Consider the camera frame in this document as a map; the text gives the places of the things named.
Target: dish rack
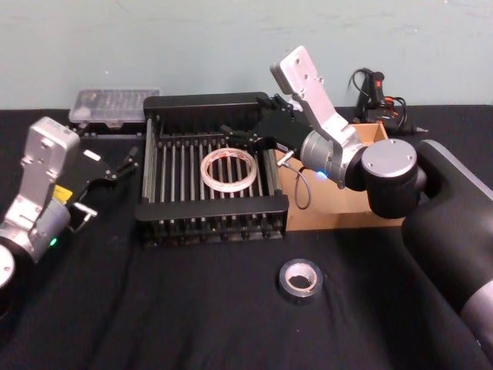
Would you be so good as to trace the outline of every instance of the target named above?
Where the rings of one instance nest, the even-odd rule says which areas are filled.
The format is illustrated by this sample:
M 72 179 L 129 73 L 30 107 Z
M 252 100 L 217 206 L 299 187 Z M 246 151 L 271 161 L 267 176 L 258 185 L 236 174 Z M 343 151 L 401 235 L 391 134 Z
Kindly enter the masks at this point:
M 202 158 L 227 146 L 221 125 L 251 130 L 262 119 L 263 92 L 196 96 L 152 96 L 144 102 L 147 122 L 143 188 L 135 216 L 152 245 L 259 240 L 282 237 L 289 201 L 280 189 L 272 150 L 255 153 L 257 178 L 236 193 L 210 189 L 201 179 Z M 212 175 L 235 182 L 246 164 L 222 158 Z

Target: gray cylindrical joint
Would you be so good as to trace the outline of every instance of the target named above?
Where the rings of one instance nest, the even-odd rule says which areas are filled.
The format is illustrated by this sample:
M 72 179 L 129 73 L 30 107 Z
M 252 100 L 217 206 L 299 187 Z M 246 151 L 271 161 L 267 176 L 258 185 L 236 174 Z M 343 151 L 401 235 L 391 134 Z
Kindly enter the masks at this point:
M 29 251 L 32 260 L 37 263 L 48 250 L 50 242 L 59 235 L 70 222 L 70 213 L 67 208 L 52 199 L 43 215 L 36 222 L 36 232 L 30 235 L 32 249 Z
M 0 245 L 0 315 L 4 315 L 12 308 L 12 297 L 15 294 L 15 260 L 11 251 Z
M 418 205 L 426 176 L 418 176 L 417 156 L 411 144 L 397 139 L 378 141 L 364 151 L 368 203 L 378 216 L 404 217 Z
M 327 176 L 332 177 L 334 174 L 331 173 L 330 167 L 333 151 L 334 145 L 331 141 L 327 141 L 319 133 L 312 131 L 303 143 L 300 160 L 306 168 L 322 171 Z

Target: cable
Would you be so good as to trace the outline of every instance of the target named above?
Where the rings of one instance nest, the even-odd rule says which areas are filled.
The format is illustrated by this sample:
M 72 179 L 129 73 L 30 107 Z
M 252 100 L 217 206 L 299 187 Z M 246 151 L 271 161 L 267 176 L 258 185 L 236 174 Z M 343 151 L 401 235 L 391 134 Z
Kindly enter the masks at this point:
M 368 71 L 369 71 L 369 69 L 368 69 L 368 68 L 359 68 L 359 69 L 357 69 L 357 70 L 355 70 L 355 71 L 353 72 L 353 74 L 352 74 L 352 75 L 351 75 L 351 77 L 350 77 L 350 80 L 353 82 L 354 87 L 355 87 L 355 88 L 356 88 L 356 89 L 357 89 L 360 93 L 364 94 L 365 96 L 367 96 L 367 97 L 369 98 L 370 96 L 369 96 L 369 95 L 368 95 L 365 91 L 363 91 L 363 90 L 361 89 L 361 87 L 359 87 L 359 86 L 356 84 L 356 80 L 354 79 L 358 73 L 360 73 L 360 72 L 361 72 L 361 73 L 364 73 L 365 75 L 367 75 L 367 74 L 368 74 Z
M 406 124 L 406 121 L 407 121 L 407 103 L 404 100 L 404 98 L 401 98 L 400 96 L 395 96 L 395 97 L 391 97 L 391 98 L 394 101 L 399 102 L 401 104 L 401 106 L 402 106 L 402 117 L 401 117 L 401 121 L 397 125 L 397 129 L 396 129 L 396 131 L 399 132 L 399 131 L 402 130 L 402 127 L 404 127 L 404 125 Z
M 73 233 L 73 234 L 77 234 L 86 224 L 87 224 L 87 221 L 89 221 L 89 219 L 91 218 L 91 215 L 90 214 L 86 214 L 86 216 L 84 217 L 84 220 L 82 220 L 82 222 L 80 223 L 80 225 L 74 229 L 72 226 L 67 226 L 67 228 Z
M 293 172 L 297 174 L 296 176 L 296 183 L 294 184 L 294 203 L 296 203 L 297 207 L 300 208 L 301 210 L 306 210 L 310 204 L 311 204 L 311 188 L 310 184 L 308 183 L 307 178 L 302 174 L 303 171 L 305 171 L 306 167 L 303 166 L 299 170 L 295 170 L 288 162 L 284 162 L 282 166 L 289 168 Z M 300 203 L 298 202 L 298 184 L 300 183 L 300 177 L 307 186 L 307 192 L 308 192 L 308 201 L 307 204 L 304 206 L 300 206 Z

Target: black tablecloth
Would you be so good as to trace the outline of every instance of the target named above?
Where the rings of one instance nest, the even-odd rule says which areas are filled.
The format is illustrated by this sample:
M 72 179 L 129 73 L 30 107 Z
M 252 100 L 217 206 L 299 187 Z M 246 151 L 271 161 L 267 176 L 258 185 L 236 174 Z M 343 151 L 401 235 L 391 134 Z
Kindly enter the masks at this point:
M 441 141 L 493 187 L 491 106 L 409 110 L 430 129 L 419 138 Z M 27 127 L 44 115 L 67 120 L 64 110 L 0 112 L 3 210 L 18 188 Z M 82 145 L 116 165 L 136 142 L 143 147 L 142 138 Z M 139 182 L 96 193 L 98 219 L 64 234 L 39 263 L 0 368 L 489 368 L 398 228 L 143 250 L 132 218 Z M 276 288 L 295 257 L 324 274 L 322 294 L 303 307 Z

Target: tape roll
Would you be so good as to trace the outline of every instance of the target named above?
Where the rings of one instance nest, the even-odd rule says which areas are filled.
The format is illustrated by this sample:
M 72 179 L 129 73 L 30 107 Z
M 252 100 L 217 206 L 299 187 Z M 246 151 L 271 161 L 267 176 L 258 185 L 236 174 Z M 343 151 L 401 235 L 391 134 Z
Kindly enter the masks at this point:
M 306 279 L 307 286 L 300 287 L 292 282 L 293 278 Z M 279 272 L 280 293 L 290 302 L 305 304 L 314 299 L 321 291 L 324 277 L 320 268 L 312 261 L 297 258 L 286 262 Z
M 234 183 L 221 183 L 218 180 L 214 180 L 209 175 L 209 166 L 215 160 L 227 157 L 237 157 L 246 162 L 246 168 L 249 172 L 244 179 Z M 206 155 L 200 164 L 200 174 L 202 175 L 203 182 L 211 189 L 223 193 L 235 193 L 237 191 L 245 190 L 255 181 L 257 178 L 257 163 L 255 162 L 255 159 L 244 150 L 237 148 L 220 148 Z

